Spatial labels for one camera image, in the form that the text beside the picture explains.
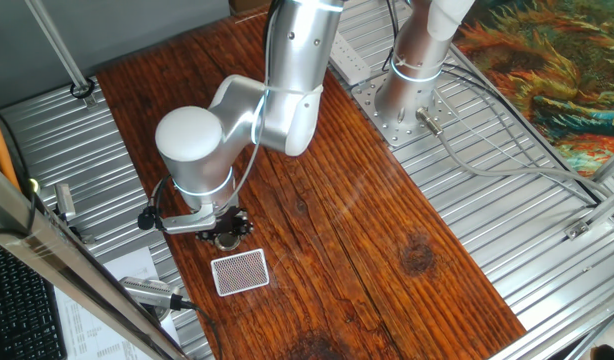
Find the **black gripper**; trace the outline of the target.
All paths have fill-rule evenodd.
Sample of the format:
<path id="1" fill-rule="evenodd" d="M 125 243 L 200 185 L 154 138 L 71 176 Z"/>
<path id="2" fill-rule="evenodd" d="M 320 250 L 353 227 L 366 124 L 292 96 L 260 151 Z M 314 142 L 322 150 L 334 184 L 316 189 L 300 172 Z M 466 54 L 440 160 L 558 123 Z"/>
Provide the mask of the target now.
<path id="1" fill-rule="evenodd" d="M 195 238 L 202 242 L 214 244 L 218 234 L 245 237 L 252 231 L 253 223 L 249 220 L 247 211 L 243 208 L 231 207 L 217 218 L 216 226 L 213 230 L 198 231 L 195 233 Z"/>

